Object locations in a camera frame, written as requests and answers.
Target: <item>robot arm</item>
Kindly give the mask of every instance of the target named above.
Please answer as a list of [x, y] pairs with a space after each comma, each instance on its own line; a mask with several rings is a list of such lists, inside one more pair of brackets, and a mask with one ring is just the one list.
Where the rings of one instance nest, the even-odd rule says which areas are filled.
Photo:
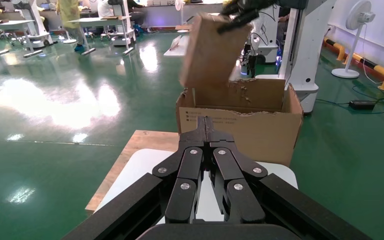
[[229, 16], [238, 14], [230, 23], [221, 26], [219, 34], [240, 28], [259, 17], [259, 11], [273, 4], [284, 8], [303, 10], [307, 7], [308, 0], [233, 0], [221, 10], [221, 15]]

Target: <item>white desk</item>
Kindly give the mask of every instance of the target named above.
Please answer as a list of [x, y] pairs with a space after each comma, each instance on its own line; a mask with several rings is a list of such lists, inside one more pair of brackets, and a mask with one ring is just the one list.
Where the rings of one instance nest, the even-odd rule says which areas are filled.
[[173, 50], [167, 50], [164, 53], [164, 57], [176, 57], [181, 58], [186, 55], [186, 49], [188, 48], [189, 35], [183, 35], [180, 38], [179, 44]]
[[[109, 191], [106, 193], [101, 203], [96, 210], [102, 208], [105, 204], [110, 202], [118, 194], [128, 188], [136, 180], [141, 178], [145, 173], [152, 173], [152, 169], [167, 157], [173, 154], [172, 151], [163, 151], [155, 149], [141, 149], [136, 151], [127, 162], [120, 175], [112, 184]], [[290, 185], [298, 189], [297, 179], [294, 172], [288, 167], [280, 164], [257, 162], [265, 167], [269, 174], [275, 173], [277, 176], [288, 182]], [[213, 187], [211, 186], [208, 172], [204, 173], [204, 179], [201, 184], [201, 192], [199, 195], [198, 211], [196, 214], [197, 219], [204, 219], [205, 221], [218, 221], [224, 220], [220, 214], [219, 206], [217, 205], [216, 197], [214, 196]], [[162, 218], [158, 224], [165, 222]]]
[[[30, 56], [33, 56], [35, 54], [42, 52], [42, 50], [38, 50], [38, 51], [33, 50], [32, 43], [30, 42], [30, 39], [26, 31], [27, 24], [30, 22], [34, 22], [34, 21], [33, 20], [14, 20], [14, 21], [9, 21], [9, 22], [0, 24], [0, 30], [22, 30], [23, 31], [25, 40], [27, 42], [27, 46], [30, 48], [30, 53], [25, 54], [24, 55], [25, 58], [28, 58]], [[2, 50], [0, 51], [0, 55], [7, 53], [8, 51], [9, 51], [8, 49]]]
[[131, 50], [133, 50], [133, 47], [129, 47], [129, 44], [127, 42], [127, 36], [126, 36], [126, 29], [125, 25], [123, 24], [124, 20], [128, 20], [130, 16], [123, 16], [119, 19], [114, 20], [104, 20], [100, 17], [86, 17], [86, 18], [80, 18], [77, 20], [69, 21], [70, 23], [78, 23], [80, 24], [80, 31], [83, 35], [83, 41], [86, 45], [86, 51], [83, 52], [81, 55], [88, 55], [91, 52], [95, 51], [96, 48], [90, 48], [88, 44], [88, 40], [86, 39], [85, 32], [83, 31], [83, 28], [90, 28], [90, 27], [105, 27], [105, 26], [122, 26], [123, 29], [123, 35], [126, 43], [127, 50], [124, 51], [124, 54], [127, 54]]

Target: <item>open cardboard box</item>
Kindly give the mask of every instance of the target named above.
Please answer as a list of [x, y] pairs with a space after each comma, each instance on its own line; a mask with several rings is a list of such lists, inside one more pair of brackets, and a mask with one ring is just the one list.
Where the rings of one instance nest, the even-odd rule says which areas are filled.
[[185, 89], [176, 102], [179, 133], [197, 128], [197, 117], [233, 135], [238, 150], [254, 161], [289, 166], [303, 109], [285, 80], [242, 79], [219, 88]]

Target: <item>cardboard box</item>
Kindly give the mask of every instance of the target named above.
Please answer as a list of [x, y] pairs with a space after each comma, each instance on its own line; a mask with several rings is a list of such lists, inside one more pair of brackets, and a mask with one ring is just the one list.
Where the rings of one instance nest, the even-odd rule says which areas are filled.
[[194, 18], [180, 73], [180, 84], [187, 88], [227, 85], [251, 25], [223, 34], [217, 29], [230, 20], [202, 13]]
[[303, 121], [303, 109], [285, 80], [248, 79], [225, 87], [185, 89], [176, 102], [179, 133], [196, 129], [197, 116], [233, 135], [249, 158], [289, 166]]

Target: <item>computer monitor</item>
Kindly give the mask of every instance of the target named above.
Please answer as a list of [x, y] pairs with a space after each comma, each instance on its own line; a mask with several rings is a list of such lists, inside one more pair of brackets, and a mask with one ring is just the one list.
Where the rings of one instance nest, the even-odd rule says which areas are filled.
[[49, 3], [41, 3], [40, 7], [43, 9], [49, 9]]

